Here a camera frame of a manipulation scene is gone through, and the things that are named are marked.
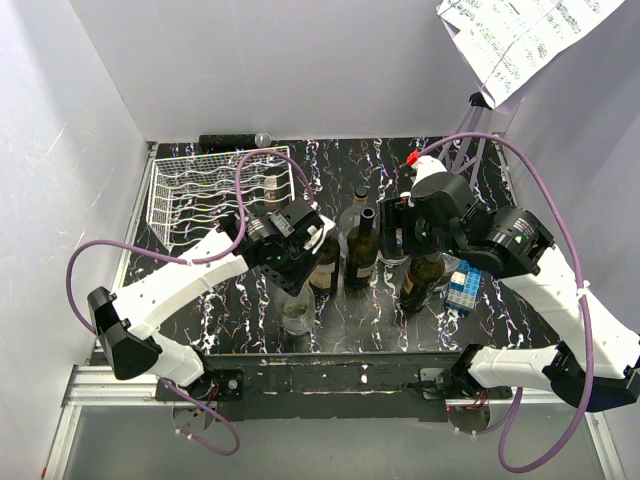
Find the dark green wine bottle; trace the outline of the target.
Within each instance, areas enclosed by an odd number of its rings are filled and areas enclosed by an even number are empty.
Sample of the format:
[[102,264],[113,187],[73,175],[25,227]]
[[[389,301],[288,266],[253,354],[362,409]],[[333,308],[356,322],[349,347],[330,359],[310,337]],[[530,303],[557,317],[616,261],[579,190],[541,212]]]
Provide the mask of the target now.
[[327,237],[319,250],[320,260],[309,276],[316,295],[332,295],[338,287],[340,245],[335,235]]

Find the clear round glass bottle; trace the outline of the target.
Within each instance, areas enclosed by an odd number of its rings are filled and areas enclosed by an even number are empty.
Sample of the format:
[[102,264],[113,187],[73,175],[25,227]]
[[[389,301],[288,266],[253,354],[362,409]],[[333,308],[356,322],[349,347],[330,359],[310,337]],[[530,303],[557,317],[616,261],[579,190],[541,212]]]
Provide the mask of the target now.
[[293,336],[310,333],[315,324],[315,295],[305,283],[296,296],[277,289],[274,297],[276,311],[285,332]]

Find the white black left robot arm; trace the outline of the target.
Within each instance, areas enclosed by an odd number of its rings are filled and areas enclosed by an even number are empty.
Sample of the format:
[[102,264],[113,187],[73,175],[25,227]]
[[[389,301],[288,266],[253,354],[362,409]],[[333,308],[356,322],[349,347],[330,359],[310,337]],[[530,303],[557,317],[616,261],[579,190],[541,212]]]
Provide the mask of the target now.
[[287,294],[299,294],[334,228],[301,198],[282,210],[250,208],[223,216],[195,246],[143,279],[115,292],[94,289],[87,297],[91,323],[115,377],[153,374],[177,384],[190,399],[205,398],[213,377],[201,354],[163,336],[163,322],[252,269]]

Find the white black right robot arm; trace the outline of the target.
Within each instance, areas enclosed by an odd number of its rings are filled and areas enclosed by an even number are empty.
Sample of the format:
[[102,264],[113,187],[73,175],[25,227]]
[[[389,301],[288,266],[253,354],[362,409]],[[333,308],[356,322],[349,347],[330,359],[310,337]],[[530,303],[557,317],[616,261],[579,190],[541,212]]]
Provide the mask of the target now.
[[499,350],[472,344],[435,380],[438,390],[475,397],[484,389],[525,387],[555,393],[576,407],[592,386],[587,411],[639,399],[639,336],[578,283],[552,234],[531,212],[490,210],[458,175],[434,173],[381,207],[381,229],[410,257],[450,253],[522,297],[559,335],[557,345]]

